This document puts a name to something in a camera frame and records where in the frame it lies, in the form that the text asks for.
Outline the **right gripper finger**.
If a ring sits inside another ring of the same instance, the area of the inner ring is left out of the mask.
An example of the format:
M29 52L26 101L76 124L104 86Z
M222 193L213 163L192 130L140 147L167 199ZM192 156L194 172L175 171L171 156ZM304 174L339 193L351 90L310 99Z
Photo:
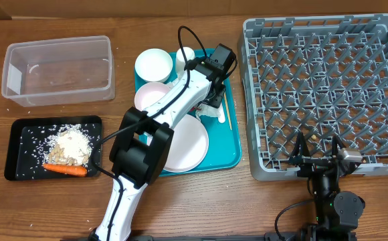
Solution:
M298 132L294 149L290 154L290 159L302 159L303 157L311 157L308 150L307 142L302 132Z
M341 156L341 151L344 151L345 148L346 146L341 141L341 138L337 134L334 134L332 136L332 143L331 143L331 156L332 157Z

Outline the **white napkin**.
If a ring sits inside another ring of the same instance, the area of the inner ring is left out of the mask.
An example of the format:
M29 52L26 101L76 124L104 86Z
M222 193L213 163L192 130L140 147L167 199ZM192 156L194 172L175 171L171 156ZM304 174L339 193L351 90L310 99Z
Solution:
M219 118L221 116L218 108L214 108L207 104L200 104L195 111L195 116L200 120L201 116L208 116L212 118Z

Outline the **white bowl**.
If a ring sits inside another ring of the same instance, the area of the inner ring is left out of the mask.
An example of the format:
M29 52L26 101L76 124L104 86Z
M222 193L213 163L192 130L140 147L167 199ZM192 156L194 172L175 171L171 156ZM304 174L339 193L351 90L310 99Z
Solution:
M173 69L172 57L162 49L151 48L138 55L134 64L137 75L145 82L167 81Z
M144 110L160 100L170 88L160 82L149 82L141 86L134 96L134 106L139 110Z

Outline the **orange carrot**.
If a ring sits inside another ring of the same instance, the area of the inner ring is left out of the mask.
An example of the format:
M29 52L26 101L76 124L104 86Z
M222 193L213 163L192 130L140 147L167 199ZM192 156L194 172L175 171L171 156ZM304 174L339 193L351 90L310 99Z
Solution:
M76 177L85 177L87 176L87 169L82 166L73 166L73 165L58 165L58 164L43 164L43 168L48 171L53 171L56 173L63 173L66 175L73 175Z

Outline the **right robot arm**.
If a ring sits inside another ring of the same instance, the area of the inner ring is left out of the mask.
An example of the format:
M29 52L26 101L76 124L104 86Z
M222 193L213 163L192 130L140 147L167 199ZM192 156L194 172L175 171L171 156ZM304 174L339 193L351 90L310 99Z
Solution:
M362 163L357 149L346 147L334 135L329 157L314 158L308 150L304 135L297 134L289 164L300 169L298 177L308 181L308 191L316 210L316 223L305 224L295 235L295 240L356 240L353 230L365 209L365 201L357 194L342 191L340 178L352 174Z

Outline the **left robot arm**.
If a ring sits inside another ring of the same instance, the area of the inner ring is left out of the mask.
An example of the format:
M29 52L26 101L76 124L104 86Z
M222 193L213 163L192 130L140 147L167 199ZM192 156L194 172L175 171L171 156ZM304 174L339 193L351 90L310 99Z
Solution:
M198 104L218 108L225 91L224 80L237 66L236 54L219 44L211 55L188 60L178 83L152 106L127 110L120 128L93 148L96 153L114 139L108 176L113 179L112 193L101 224L89 240L127 240L140 197L163 170L174 128Z

